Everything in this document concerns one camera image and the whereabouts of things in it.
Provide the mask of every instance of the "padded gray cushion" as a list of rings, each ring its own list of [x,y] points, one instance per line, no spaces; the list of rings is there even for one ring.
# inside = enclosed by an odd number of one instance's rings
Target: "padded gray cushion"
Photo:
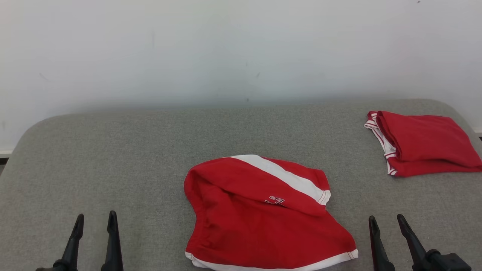
[[[371,270],[370,215],[389,259],[398,270],[410,270],[398,213],[426,249],[455,252],[477,270],[482,174],[387,175],[380,143],[363,127],[369,110],[452,117],[482,154],[482,142],[464,119],[433,100],[54,117],[25,133],[0,177],[1,269],[52,265],[77,214],[84,213],[79,270],[99,270],[108,214],[116,210],[125,270],[198,270],[184,257],[196,219],[184,195],[186,173],[207,160],[258,154],[325,171],[332,191],[328,211],[360,252],[326,270]]]

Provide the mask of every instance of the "fabric fold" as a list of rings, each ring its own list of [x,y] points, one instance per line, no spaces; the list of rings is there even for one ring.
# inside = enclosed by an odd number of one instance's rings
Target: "fabric fold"
[[[370,111],[364,127],[382,145],[389,175],[482,171],[469,137],[451,118]]]

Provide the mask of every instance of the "white trim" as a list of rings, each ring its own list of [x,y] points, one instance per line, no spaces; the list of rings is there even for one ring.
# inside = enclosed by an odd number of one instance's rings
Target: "white trim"
[[[302,266],[294,269],[287,269],[287,268],[264,269],[264,268],[257,268],[257,267],[244,267],[244,266],[236,266],[236,265],[228,265],[228,264],[217,264],[217,263],[211,263],[211,262],[200,260],[188,252],[186,252],[186,257],[192,260],[192,264],[194,266],[201,267],[201,268],[210,268],[216,271],[314,271],[322,268],[327,268],[329,266],[338,264],[340,262],[358,258],[358,249],[345,252],[345,253],[330,257],[328,259],[324,259],[319,262],[315,262],[310,265],[306,265],[306,266]]]
[[[277,177],[278,179],[289,185],[291,188],[306,194],[317,202],[321,201],[321,205],[326,205],[326,203],[330,199],[331,193],[329,190],[321,190],[317,186],[315,186],[312,181],[295,175],[289,171],[286,171],[279,165],[271,162],[270,160],[266,160],[258,155],[237,155],[231,156],[231,158],[239,159]]]
[[[387,138],[383,135],[382,131],[380,131],[380,128],[378,127],[378,124],[376,123],[375,120],[376,120],[376,113],[373,113],[371,119],[366,121],[364,127],[372,130],[373,134],[382,145],[383,151],[385,153],[384,156],[385,156],[385,159],[387,160],[387,174],[395,176],[395,174],[398,171],[395,170],[395,168],[390,165],[390,163],[388,162],[388,159],[391,157],[397,156],[397,154],[395,153],[396,149],[393,145],[390,144]]]
[[[10,158],[13,150],[0,150],[0,158]]]

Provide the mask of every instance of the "folded red shorts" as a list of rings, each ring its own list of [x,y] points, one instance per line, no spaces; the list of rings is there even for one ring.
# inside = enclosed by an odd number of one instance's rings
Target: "folded red shorts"
[[[449,117],[370,111],[365,128],[380,141],[390,175],[482,171],[469,137]]]
[[[358,257],[326,211],[323,171],[239,155],[193,167],[184,190],[196,213],[186,257],[219,271],[312,271]]]

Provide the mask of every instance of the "white wall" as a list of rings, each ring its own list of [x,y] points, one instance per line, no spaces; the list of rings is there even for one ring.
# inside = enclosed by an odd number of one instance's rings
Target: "white wall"
[[[69,112],[312,97],[434,98],[482,131],[481,86],[479,0],[0,0],[0,150]]]

